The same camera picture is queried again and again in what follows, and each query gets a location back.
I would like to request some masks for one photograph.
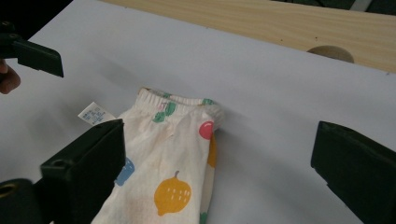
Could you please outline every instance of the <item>yellow lemon print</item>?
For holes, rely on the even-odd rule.
[[[218,153],[217,153],[215,135],[212,134],[212,136],[210,137],[209,155],[207,156],[207,164],[209,164],[213,168],[215,168],[216,166],[217,154]]]
[[[154,202],[160,217],[166,213],[179,212],[189,203],[191,188],[186,182],[178,180],[177,174],[178,171],[174,177],[164,180],[155,190]]]

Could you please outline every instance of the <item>metal screw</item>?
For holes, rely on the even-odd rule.
[[[18,37],[18,35],[15,35],[15,34],[10,34],[10,35],[9,35],[9,37],[11,37],[11,38],[17,38],[17,37]]]
[[[17,189],[18,185],[14,183],[6,184],[4,186],[0,187],[0,198],[7,197],[8,195],[12,194],[15,192]]]

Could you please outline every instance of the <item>blue fruit print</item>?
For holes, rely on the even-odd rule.
[[[125,181],[129,178],[129,176],[132,175],[133,172],[134,172],[134,164],[132,163],[131,160],[125,158],[125,166],[122,167],[119,176],[117,176],[117,179],[115,181],[116,184],[118,186],[122,186],[125,183]]]

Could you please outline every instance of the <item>black robotic clamp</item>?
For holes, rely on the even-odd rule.
[[[321,121],[311,166],[363,223],[396,223],[396,152],[352,129]]]
[[[18,58],[21,65],[43,70],[57,77],[64,76],[61,55],[57,51],[22,39],[15,33],[14,24],[0,21],[0,59],[9,58]]]
[[[124,165],[122,119],[98,124],[45,161],[35,184],[0,183],[0,223],[91,223]]]

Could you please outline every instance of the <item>green fruit print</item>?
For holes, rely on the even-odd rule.
[[[165,115],[166,116],[171,116],[175,112],[175,109],[176,109],[176,104],[172,103],[172,102],[169,102],[168,105],[165,108]]]
[[[171,97],[171,94],[169,94],[169,93],[167,93],[167,92],[165,92],[165,93],[163,94],[163,98],[168,99],[169,97]]]
[[[211,99],[204,99],[202,101],[202,105],[213,105],[215,102],[213,102]]]
[[[206,224],[207,213],[201,213],[199,216],[199,224]]]
[[[160,123],[165,120],[165,112],[158,112],[154,117],[154,122]]]

